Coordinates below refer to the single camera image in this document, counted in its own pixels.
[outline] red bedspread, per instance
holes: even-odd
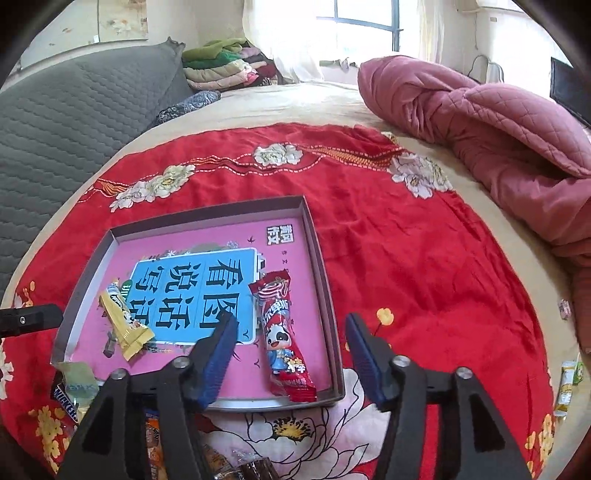
[[[359,312],[375,335],[422,367],[473,368],[537,475],[552,446],[553,399],[528,295],[439,168],[370,129],[278,124],[211,131],[128,155],[44,244],[16,302],[63,309],[111,227],[289,194],[309,203],[339,326],[348,312]],[[20,445],[55,470],[73,430],[49,397],[54,335],[4,341],[0,413]],[[340,338],[348,386],[342,404],[277,416],[211,416],[206,440],[230,453],[236,447],[270,455],[283,478],[371,477],[387,418],[364,399],[342,328]],[[433,474],[436,422],[430,410],[422,478]]]

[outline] blue gripper pad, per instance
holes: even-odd
[[[189,355],[197,372],[197,383],[185,385],[184,395],[196,403],[199,411],[216,401],[238,338],[238,321],[234,315],[222,310],[218,321],[213,335],[199,340]]]
[[[386,408],[390,395],[386,394],[384,386],[392,383],[389,367],[389,360],[394,356],[392,350],[385,340],[372,336],[363,319],[355,313],[347,315],[345,335],[365,394],[379,410]]]

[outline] metal bolt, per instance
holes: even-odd
[[[398,367],[407,367],[410,365],[410,358],[404,355],[396,355],[392,358],[392,363]]]
[[[187,368],[191,360],[189,360],[188,356],[178,356],[173,360],[173,365],[175,368]]]
[[[460,367],[456,370],[456,374],[458,377],[463,378],[464,380],[468,380],[469,378],[472,378],[474,373],[472,373],[472,370],[470,370],[467,367]]]
[[[113,380],[122,380],[127,375],[127,370],[125,368],[118,368],[117,370],[113,370],[111,372],[111,378]]]

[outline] green towel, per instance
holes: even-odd
[[[213,60],[222,50],[238,53],[242,50],[241,44],[246,42],[245,38],[228,38],[226,40],[212,40],[203,47],[192,48],[183,52],[183,60]]]
[[[195,70],[214,69],[215,67],[227,65],[231,61],[237,60],[239,58],[240,55],[237,53],[231,53],[227,50],[222,50],[213,60],[183,60],[183,67],[188,67]]]

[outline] red snack package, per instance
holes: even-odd
[[[293,402],[316,401],[316,387],[296,345],[290,317],[290,281],[287,270],[270,272],[249,288],[260,308],[261,325],[271,367],[271,391]]]

